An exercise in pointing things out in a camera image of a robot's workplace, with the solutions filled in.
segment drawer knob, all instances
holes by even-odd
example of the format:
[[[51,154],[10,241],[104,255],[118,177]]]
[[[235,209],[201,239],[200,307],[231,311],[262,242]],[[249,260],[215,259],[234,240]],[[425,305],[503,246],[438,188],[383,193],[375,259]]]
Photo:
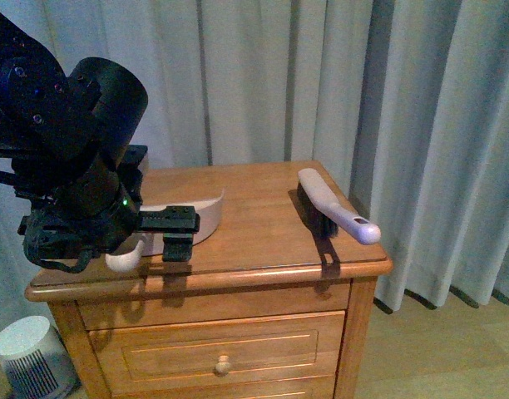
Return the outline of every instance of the drawer knob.
[[[226,355],[218,357],[218,362],[215,364],[215,372],[220,376],[226,375],[230,369],[232,368],[232,364],[229,362],[229,357]]]

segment wooden drawer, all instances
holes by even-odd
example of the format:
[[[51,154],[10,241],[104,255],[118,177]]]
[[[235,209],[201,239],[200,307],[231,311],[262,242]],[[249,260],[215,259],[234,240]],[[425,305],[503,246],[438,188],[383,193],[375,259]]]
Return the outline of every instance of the wooden drawer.
[[[348,280],[273,285],[126,302],[79,302],[87,330],[344,310]]]
[[[116,399],[332,399],[334,376],[115,395]]]
[[[114,394],[333,375],[344,312],[89,332]],[[215,373],[228,356],[231,370]]]

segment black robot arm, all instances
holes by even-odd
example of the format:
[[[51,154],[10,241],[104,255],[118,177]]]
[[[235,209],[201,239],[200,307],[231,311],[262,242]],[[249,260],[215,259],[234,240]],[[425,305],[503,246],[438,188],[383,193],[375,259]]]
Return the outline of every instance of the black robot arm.
[[[147,148],[129,142],[146,106],[144,86],[124,67],[86,58],[66,77],[0,13],[0,157],[14,170],[0,171],[0,183],[31,201],[18,229],[31,262],[79,273],[137,231],[164,233],[165,261],[190,258],[193,207],[140,212]]]

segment space heater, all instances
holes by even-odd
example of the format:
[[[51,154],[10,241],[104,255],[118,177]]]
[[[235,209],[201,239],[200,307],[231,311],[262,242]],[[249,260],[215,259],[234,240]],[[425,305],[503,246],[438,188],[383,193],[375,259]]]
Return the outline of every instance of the space heater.
[[[78,381],[57,330],[43,316],[22,318],[0,332],[0,365],[17,399],[63,398]]]

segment wooden cabinet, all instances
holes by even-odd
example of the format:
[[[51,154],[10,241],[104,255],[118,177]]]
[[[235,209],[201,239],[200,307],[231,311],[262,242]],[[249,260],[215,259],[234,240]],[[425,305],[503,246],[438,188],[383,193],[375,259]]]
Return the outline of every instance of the wooden cabinet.
[[[378,244],[312,235],[297,171],[314,161],[153,170],[147,204],[225,189],[220,227],[187,264],[143,259],[129,273],[94,261],[78,275],[41,271],[26,296],[48,302],[88,396],[353,397]]]

